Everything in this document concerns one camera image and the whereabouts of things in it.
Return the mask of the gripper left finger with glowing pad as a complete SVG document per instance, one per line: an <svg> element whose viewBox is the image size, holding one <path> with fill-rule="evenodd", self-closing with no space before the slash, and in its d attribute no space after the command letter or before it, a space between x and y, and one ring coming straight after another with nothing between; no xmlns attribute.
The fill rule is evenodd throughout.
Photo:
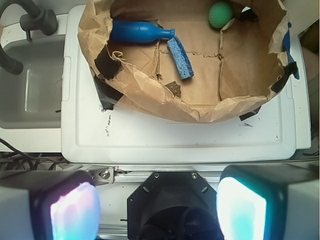
<svg viewBox="0 0 320 240"><path fill-rule="evenodd" d="M86 171L0 173L2 240L94 240L100 216L99 193Z"/></svg>

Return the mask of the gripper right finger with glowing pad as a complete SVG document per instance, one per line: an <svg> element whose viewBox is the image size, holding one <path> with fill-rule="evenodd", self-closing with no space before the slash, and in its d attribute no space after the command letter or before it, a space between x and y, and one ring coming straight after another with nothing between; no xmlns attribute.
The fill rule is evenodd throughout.
<svg viewBox="0 0 320 240"><path fill-rule="evenodd" d="M319 164L231 164L220 176L216 209L227 240L318 240Z"/></svg>

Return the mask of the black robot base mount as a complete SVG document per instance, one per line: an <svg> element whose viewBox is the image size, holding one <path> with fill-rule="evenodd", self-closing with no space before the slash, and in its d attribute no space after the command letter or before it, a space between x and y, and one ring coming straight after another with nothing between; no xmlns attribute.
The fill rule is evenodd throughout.
<svg viewBox="0 0 320 240"><path fill-rule="evenodd" d="M155 171L127 198L130 240L223 240L217 192L195 171Z"/></svg>

